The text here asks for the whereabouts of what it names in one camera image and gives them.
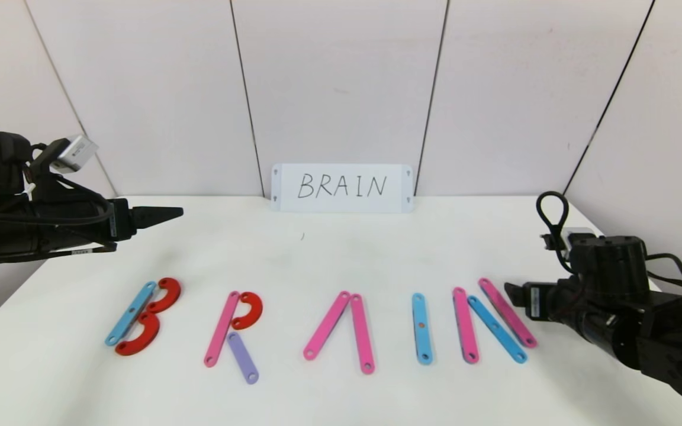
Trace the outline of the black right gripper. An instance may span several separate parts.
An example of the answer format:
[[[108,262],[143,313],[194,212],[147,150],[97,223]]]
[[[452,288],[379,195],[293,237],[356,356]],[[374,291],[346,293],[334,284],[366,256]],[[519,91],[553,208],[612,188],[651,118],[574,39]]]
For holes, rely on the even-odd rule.
[[[560,279],[555,283],[527,282],[523,286],[506,282],[504,291],[512,305],[525,308],[530,320],[574,327],[583,284],[579,278]]]

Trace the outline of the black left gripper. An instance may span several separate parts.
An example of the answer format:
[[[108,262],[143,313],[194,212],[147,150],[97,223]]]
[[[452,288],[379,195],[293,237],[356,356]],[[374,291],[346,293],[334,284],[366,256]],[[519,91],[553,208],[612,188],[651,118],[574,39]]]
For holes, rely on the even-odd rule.
[[[57,227],[57,234],[75,241],[88,243],[118,243],[129,240],[136,229],[147,229],[179,218],[184,209],[169,206],[136,206],[130,208],[124,198],[109,199],[111,215],[102,222],[81,226]]]

